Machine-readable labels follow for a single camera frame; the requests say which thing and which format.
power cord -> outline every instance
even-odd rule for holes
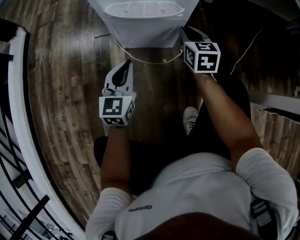
[[[210,73],[210,75],[212,76],[212,78],[214,79],[214,81],[216,81],[218,83],[217,79],[214,77],[214,74]]]
[[[259,35],[259,33],[262,31],[262,29],[264,28],[264,22],[266,19],[267,13],[264,15],[263,20],[262,20],[262,25],[260,30],[258,31],[258,33],[256,33],[256,35],[254,36],[254,38],[252,39],[252,42],[250,43],[250,45],[248,46],[248,48],[245,50],[244,54],[240,57],[240,59],[238,59],[238,61],[234,64],[233,69],[230,73],[230,75],[232,75],[232,73],[235,71],[235,68],[237,66],[237,64],[241,61],[241,59],[246,55],[247,51],[249,50],[249,48],[251,47],[251,45],[254,43],[255,39],[257,38],[257,36]]]
[[[295,121],[295,120],[292,120],[291,118],[286,117],[286,116],[283,116],[283,115],[280,115],[280,114],[278,114],[278,113],[276,113],[276,112],[270,112],[270,111],[267,111],[267,110],[264,110],[264,109],[257,109],[257,111],[267,112],[267,113],[270,113],[271,115],[277,115],[277,116],[279,116],[279,117],[282,117],[282,118],[285,118],[285,119],[289,119],[290,121],[292,121],[292,122],[294,122],[294,123],[300,125],[300,122]]]
[[[126,54],[128,54],[131,58],[133,58],[134,60],[138,61],[138,62],[142,62],[142,63],[145,63],[145,64],[150,64],[150,65],[163,65],[163,64],[167,64],[167,63],[170,63],[172,61],[174,61],[176,58],[178,58],[182,53],[182,49],[180,49],[180,53],[175,56],[174,58],[168,60],[168,61],[164,61],[164,62],[148,62],[148,61],[144,61],[144,60],[141,60],[141,59],[138,59],[134,56],[132,56],[128,51],[126,51],[126,49],[124,49],[119,43],[118,41],[116,40],[116,38],[114,37],[114,35],[111,33],[112,37],[113,37],[113,40],[115,41],[115,43],[119,46],[119,48],[121,50],[123,50]]]

sneaker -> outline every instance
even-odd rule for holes
[[[198,110],[193,106],[188,106],[183,112],[183,126],[185,134],[189,135],[190,131],[195,127],[197,117],[199,115]]]

leg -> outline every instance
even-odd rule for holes
[[[97,164],[102,165],[108,137],[100,137],[94,142],[93,151]],[[162,145],[146,144],[130,140],[131,176],[130,189],[139,196],[150,189],[160,171],[170,160]]]
[[[227,95],[251,119],[250,101],[244,84],[235,76],[226,75],[217,77],[219,85]],[[187,145],[192,147],[192,152],[211,152],[228,159],[231,158],[229,149],[219,138],[203,101],[195,127],[187,136]]]

strap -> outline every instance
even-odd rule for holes
[[[251,227],[256,224],[259,236],[264,240],[277,240],[278,227],[274,210],[269,203],[260,198],[255,198],[250,205],[252,219]]]
[[[116,240],[117,236],[114,231],[107,231],[103,234],[102,240]]]

